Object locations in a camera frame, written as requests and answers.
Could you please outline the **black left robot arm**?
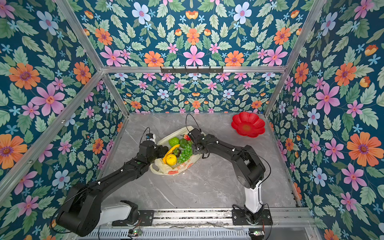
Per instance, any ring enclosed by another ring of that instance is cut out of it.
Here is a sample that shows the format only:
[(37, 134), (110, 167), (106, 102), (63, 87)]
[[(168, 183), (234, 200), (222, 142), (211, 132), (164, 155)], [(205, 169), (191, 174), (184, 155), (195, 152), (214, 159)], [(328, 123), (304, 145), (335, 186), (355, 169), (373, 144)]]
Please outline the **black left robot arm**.
[(163, 158), (168, 151), (169, 147), (157, 145), (149, 138), (140, 143), (136, 156), (115, 172), (86, 185), (71, 187), (64, 203), (54, 214), (56, 224), (80, 237), (110, 222), (136, 224), (139, 220), (137, 204), (128, 200), (109, 205), (103, 202), (125, 184), (140, 178), (156, 159)]

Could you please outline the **red flower-shaped plastic bowl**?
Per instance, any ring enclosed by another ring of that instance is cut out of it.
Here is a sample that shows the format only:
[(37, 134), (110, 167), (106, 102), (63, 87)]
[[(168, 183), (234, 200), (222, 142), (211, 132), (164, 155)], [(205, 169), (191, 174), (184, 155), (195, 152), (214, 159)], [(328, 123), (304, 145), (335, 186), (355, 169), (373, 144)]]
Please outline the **red flower-shaped plastic bowl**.
[(232, 128), (241, 136), (256, 138), (265, 133), (265, 121), (257, 114), (241, 112), (232, 117)]

